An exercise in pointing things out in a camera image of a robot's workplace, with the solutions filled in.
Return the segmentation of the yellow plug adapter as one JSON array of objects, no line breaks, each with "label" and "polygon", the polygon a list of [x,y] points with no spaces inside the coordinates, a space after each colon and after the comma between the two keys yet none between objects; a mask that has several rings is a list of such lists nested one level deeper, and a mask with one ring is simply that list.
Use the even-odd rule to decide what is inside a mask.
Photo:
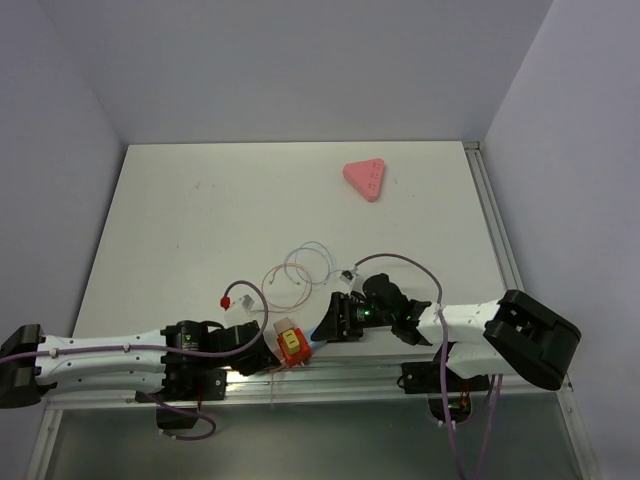
[{"label": "yellow plug adapter", "polygon": [[286,331],[282,335],[282,340],[289,355],[294,355],[300,350],[300,341],[294,330]]}]

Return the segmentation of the pink charger block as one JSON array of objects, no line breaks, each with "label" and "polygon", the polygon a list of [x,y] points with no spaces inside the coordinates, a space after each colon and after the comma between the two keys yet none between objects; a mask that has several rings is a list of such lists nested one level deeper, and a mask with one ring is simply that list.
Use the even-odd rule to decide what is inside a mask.
[{"label": "pink charger block", "polygon": [[296,328],[295,323],[288,317],[280,319],[273,323],[273,327],[278,336],[283,335],[286,331],[294,330]]}]

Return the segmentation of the red cube socket adapter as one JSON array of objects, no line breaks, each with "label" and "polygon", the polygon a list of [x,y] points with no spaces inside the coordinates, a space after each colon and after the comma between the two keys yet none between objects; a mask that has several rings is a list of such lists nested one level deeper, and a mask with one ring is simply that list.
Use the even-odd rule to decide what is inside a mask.
[{"label": "red cube socket adapter", "polygon": [[312,349],[299,328],[290,328],[278,335],[277,342],[286,367],[304,365],[312,357]]}]

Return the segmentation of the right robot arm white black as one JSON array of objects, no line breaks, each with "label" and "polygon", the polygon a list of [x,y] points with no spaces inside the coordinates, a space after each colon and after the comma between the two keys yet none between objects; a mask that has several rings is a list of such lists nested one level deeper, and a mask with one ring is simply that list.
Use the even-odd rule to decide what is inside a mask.
[{"label": "right robot arm white black", "polygon": [[521,290],[484,303],[441,306],[409,298],[385,273],[356,291],[333,293],[311,339],[356,342],[382,327],[409,346],[433,348],[433,378],[446,390],[478,376],[519,375],[557,391],[582,339],[574,324]]}]

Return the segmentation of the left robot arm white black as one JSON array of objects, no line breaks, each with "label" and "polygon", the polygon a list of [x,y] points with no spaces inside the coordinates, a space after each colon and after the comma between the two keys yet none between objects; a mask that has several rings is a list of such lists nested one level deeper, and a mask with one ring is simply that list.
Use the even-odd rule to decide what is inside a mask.
[{"label": "left robot arm white black", "polygon": [[212,372],[229,367],[250,376],[278,357],[255,321],[224,327],[180,321],[132,336],[73,339],[19,327],[1,346],[1,406],[23,408],[80,391],[132,391],[166,401],[192,399]]}]

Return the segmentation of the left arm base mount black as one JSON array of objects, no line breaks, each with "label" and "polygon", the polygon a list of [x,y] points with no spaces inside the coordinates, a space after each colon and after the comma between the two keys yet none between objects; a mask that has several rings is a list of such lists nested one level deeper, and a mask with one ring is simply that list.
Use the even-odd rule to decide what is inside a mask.
[{"label": "left arm base mount black", "polygon": [[[156,425],[165,436],[173,436],[179,440],[198,440],[211,436],[215,430],[215,422],[201,412],[204,401],[221,401],[226,391],[227,371],[214,369],[197,377],[186,389],[170,390],[163,388],[153,394],[135,393],[137,404],[153,404],[156,407]],[[211,428],[207,433],[188,437],[182,431],[190,431],[198,420],[206,421]]]}]

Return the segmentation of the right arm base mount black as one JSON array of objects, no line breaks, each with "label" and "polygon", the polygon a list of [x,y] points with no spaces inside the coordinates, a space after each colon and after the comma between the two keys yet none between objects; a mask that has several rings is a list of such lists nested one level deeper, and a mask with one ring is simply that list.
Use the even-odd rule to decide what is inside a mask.
[{"label": "right arm base mount black", "polygon": [[[436,362],[405,362],[396,384],[407,395],[424,395],[428,403],[428,417],[437,426],[445,423],[445,409],[441,398],[440,369]],[[455,427],[471,421],[475,413],[488,407],[496,377],[479,375],[463,379],[446,370],[447,407]]]}]

